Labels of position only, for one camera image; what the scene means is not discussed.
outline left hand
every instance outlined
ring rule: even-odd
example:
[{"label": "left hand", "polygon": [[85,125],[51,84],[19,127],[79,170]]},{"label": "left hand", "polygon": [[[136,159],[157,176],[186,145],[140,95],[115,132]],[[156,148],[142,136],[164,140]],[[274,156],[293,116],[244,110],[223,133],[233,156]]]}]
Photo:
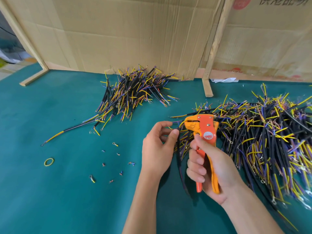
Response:
[{"label": "left hand", "polygon": [[160,179],[169,168],[179,130],[166,128],[168,126],[172,126],[172,122],[157,122],[143,140],[141,173]]}]

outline yellow rubber band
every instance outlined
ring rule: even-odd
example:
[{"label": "yellow rubber band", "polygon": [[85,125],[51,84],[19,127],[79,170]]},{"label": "yellow rubber band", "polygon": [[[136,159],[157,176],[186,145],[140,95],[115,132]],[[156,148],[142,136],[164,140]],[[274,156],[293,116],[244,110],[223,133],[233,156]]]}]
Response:
[{"label": "yellow rubber band", "polygon": [[[47,164],[46,162],[49,161],[50,159],[52,160],[52,162],[51,162],[50,164]],[[45,165],[46,167],[52,165],[53,163],[54,163],[54,159],[53,159],[53,158],[48,158],[46,161],[44,161],[44,165]]]}]

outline wooden post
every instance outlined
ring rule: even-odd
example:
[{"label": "wooden post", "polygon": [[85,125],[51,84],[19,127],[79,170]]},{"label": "wooden post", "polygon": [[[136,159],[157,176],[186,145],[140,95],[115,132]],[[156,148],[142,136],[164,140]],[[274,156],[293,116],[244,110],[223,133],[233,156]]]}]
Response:
[{"label": "wooden post", "polygon": [[218,26],[216,28],[216,34],[215,34],[215,37],[213,39],[213,44],[211,46],[211,50],[210,50],[210,54],[209,54],[208,61],[206,64],[205,72],[204,72],[204,75],[202,78],[202,83],[204,86],[206,97],[212,97],[213,96],[213,92],[211,90],[210,83],[209,83],[209,75],[210,75],[211,69],[213,67],[214,60],[216,58],[216,53],[218,51],[219,44],[221,42],[221,38],[222,38],[222,35],[224,32],[225,26],[227,24],[227,19],[229,17],[230,11],[232,9],[233,2],[234,2],[234,0],[225,0],[224,1],[224,5],[223,5],[222,11],[221,11],[219,23],[218,23]]},{"label": "wooden post", "polygon": [[23,43],[26,45],[26,47],[29,49],[30,54],[34,56],[37,60],[37,62],[40,64],[42,67],[42,70],[39,71],[38,73],[34,74],[33,76],[29,77],[28,79],[24,80],[23,82],[20,83],[22,86],[26,86],[29,83],[33,82],[43,74],[49,71],[49,68],[47,67],[46,63],[44,60],[41,58],[40,54],[37,52],[33,44],[31,43],[30,39],[24,32],[23,28],[19,24],[18,20],[16,17],[13,15],[12,11],[10,10],[9,6],[6,4],[5,0],[0,0],[0,10],[10,26],[12,27],[13,31],[18,35],[19,38],[23,41]]}]

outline hand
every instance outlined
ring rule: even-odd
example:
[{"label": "hand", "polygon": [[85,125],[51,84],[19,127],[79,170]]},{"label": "hand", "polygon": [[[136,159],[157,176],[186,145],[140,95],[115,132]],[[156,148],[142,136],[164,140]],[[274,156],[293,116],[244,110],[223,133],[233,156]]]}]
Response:
[{"label": "hand", "polygon": [[[191,150],[189,152],[187,175],[196,182],[201,182],[203,191],[210,196],[218,204],[223,204],[228,196],[232,193],[233,189],[240,185],[245,185],[241,179],[232,159],[220,149],[206,143],[199,134],[195,135],[194,140],[191,142]],[[211,171],[210,165],[204,166],[204,159],[196,152],[201,148],[210,157],[214,172],[216,173],[221,187],[220,194],[213,192],[211,184]]]},{"label": "hand", "polygon": [[169,168],[179,130],[166,128],[168,126],[172,126],[172,122],[157,122],[143,140],[141,173],[160,179]]}]

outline fingernail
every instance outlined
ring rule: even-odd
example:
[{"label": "fingernail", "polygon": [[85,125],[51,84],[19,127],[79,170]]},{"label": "fingernail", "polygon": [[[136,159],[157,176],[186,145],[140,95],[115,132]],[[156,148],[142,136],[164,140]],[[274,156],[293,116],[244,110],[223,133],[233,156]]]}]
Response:
[{"label": "fingernail", "polygon": [[205,168],[200,168],[198,169],[199,174],[205,175],[206,174],[206,169]]},{"label": "fingernail", "polygon": [[199,177],[198,180],[199,180],[200,183],[205,182],[205,178],[204,177]]},{"label": "fingernail", "polygon": [[197,163],[199,164],[199,165],[203,165],[204,164],[204,159],[203,158],[198,158],[197,159]]},{"label": "fingernail", "polygon": [[178,135],[178,134],[179,134],[179,130],[174,129],[174,130],[172,130],[172,133],[174,133],[174,134]]}]

